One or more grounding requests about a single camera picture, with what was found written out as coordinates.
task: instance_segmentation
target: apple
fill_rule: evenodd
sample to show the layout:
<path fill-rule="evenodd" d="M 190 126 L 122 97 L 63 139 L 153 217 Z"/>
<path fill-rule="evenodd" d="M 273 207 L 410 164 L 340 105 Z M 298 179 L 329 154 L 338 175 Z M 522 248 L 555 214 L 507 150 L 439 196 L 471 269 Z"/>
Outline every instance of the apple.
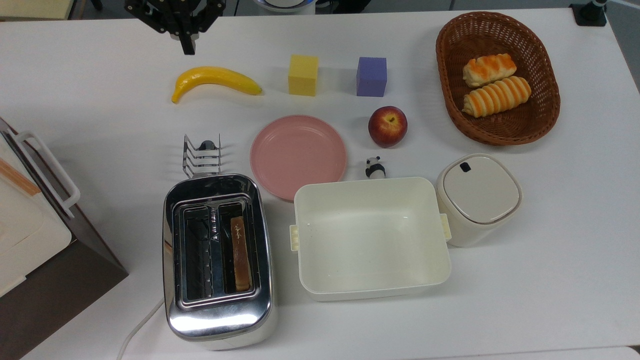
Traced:
<path fill-rule="evenodd" d="M 369 135 L 380 147 L 391 147 L 406 134 L 406 116 L 395 106 L 384 106 L 373 112 L 369 119 Z"/>

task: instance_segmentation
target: container handle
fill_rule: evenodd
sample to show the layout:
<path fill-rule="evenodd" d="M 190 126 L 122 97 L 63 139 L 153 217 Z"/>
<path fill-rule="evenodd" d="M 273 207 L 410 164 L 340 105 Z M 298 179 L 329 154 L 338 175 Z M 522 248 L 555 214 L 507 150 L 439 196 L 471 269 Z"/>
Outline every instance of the container handle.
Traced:
<path fill-rule="evenodd" d="M 300 235 L 298 234 L 298 226 L 289 226 L 289 236 L 291 238 L 291 251 L 298 251 L 300 248 Z"/>
<path fill-rule="evenodd" d="M 80 190 L 78 190 L 76 184 L 74 184 L 69 175 L 67 175 L 67 172 L 62 168 L 56 157 L 53 156 L 51 150 L 49 150 L 49 148 L 38 137 L 38 135 L 32 133 L 31 131 L 23 131 L 17 135 L 10 135 L 13 138 L 13 141 L 15 141 L 15 143 L 18 145 L 18 148 L 20 148 L 22 153 L 25 155 L 29 164 L 31 164 L 36 173 L 40 176 L 44 185 L 49 189 L 53 197 L 56 199 L 56 202 L 60 205 L 60 207 L 62 207 L 62 210 L 64 210 L 67 216 L 71 218 L 74 217 L 74 215 L 71 213 L 71 207 L 80 199 Z M 70 194 L 66 200 L 62 200 L 60 194 L 58 194 L 53 186 L 51 186 L 49 180 L 47 180 L 47 178 L 42 174 L 40 168 L 38 168 L 38 165 L 36 165 L 31 155 L 29 155 L 27 150 L 22 145 L 23 142 L 26 143 L 29 139 L 33 139 L 33 141 L 36 142 L 40 147 L 36 151 L 42 156 L 46 164 L 51 167 L 52 172 L 60 180 L 62 187 L 64 187 L 64 189 Z"/>
<path fill-rule="evenodd" d="M 449 219 L 447 214 L 440 214 L 440 221 L 442 223 L 442 231 L 444 232 L 444 239 L 451 240 L 451 228 L 449 227 Z"/>

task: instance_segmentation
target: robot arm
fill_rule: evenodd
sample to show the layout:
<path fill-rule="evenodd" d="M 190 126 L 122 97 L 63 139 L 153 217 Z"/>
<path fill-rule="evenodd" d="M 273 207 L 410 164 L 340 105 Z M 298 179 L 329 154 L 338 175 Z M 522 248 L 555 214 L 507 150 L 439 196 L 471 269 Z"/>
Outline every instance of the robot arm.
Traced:
<path fill-rule="evenodd" d="M 203 33 L 222 15 L 224 0 L 206 0 L 195 16 L 200 0 L 125 0 L 125 10 L 159 33 L 177 36 L 185 55 L 194 55 L 192 36 Z"/>

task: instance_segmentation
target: white canister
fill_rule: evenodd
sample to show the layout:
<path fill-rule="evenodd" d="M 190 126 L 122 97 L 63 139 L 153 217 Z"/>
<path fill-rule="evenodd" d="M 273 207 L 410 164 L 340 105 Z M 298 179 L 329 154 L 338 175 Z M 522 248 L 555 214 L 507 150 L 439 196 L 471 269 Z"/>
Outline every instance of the white canister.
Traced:
<path fill-rule="evenodd" d="M 504 165 L 487 154 L 465 156 L 438 176 L 440 211 L 449 217 L 451 240 L 473 245 L 504 225 L 522 203 L 522 189 Z"/>

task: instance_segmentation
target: wicker basket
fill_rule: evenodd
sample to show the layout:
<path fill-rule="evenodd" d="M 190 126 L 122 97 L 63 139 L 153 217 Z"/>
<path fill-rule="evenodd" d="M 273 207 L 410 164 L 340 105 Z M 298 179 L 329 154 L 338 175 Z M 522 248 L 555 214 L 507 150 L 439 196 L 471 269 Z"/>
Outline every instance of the wicker basket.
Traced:
<path fill-rule="evenodd" d="M 512 110 L 474 118 L 460 109 L 472 89 L 462 80 L 462 68 L 472 58 L 508 53 L 515 75 L 531 86 L 529 101 Z M 465 13 L 449 21 L 436 41 L 438 71 L 447 111 L 469 138 L 489 145 L 519 145 L 547 134 L 560 112 L 558 85 L 540 39 L 521 22 L 494 12 Z"/>

